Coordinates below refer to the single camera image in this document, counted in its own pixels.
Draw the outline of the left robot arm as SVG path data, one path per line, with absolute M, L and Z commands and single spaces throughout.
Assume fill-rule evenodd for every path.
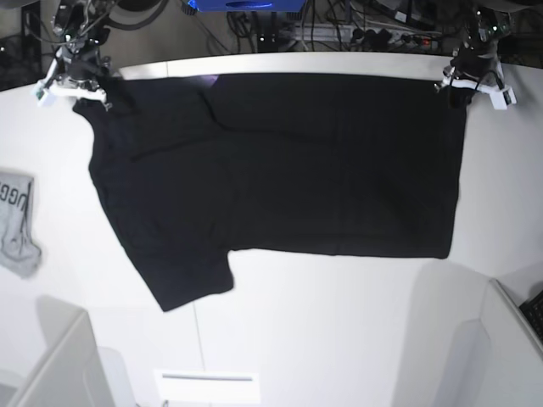
M 506 110 L 517 103 L 498 56 L 499 41 L 511 33 L 509 14 L 468 1 L 463 2 L 461 11 L 461 43 L 453 50 L 453 58 L 434 89 L 446 90 L 453 109 L 466 108 L 476 94 L 482 93 L 490 98 L 495 110 Z

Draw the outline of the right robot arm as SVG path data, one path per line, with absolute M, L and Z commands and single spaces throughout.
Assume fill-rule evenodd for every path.
M 53 17 L 53 59 L 46 76 L 33 88 L 37 104 L 48 106 L 56 98 L 86 99 L 110 109 L 99 81 L 109 77 L 110 58 L 100 47 L 109 37 L 106 19 L 116 1 L 62 1 Z

